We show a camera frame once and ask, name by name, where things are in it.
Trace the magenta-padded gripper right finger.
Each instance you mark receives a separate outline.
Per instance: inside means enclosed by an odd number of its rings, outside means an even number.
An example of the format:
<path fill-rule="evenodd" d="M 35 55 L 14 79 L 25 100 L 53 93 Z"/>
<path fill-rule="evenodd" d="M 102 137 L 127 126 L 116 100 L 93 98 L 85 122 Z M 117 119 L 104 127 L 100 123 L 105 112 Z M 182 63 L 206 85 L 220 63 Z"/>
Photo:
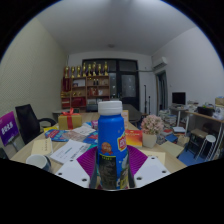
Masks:
<path fill-rule="evenodd" d="M 147 156 L 133 146 L 127 146 L 127 148 L 130 188 L 141 188 L 170 174 L 156 156 Z"/>

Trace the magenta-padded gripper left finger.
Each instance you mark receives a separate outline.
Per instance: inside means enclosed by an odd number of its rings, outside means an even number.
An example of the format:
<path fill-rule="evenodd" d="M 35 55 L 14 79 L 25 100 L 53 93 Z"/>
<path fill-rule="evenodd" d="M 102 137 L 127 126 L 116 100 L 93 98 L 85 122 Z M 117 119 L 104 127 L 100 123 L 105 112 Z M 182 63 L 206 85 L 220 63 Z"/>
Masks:
<path fill-rule="evenodd" d="M 94 189 L 97 183 L 97 148 L 93 147 L 78 158 L 69 159 L 57 172 L 59 176 L 83 188 Z"/>

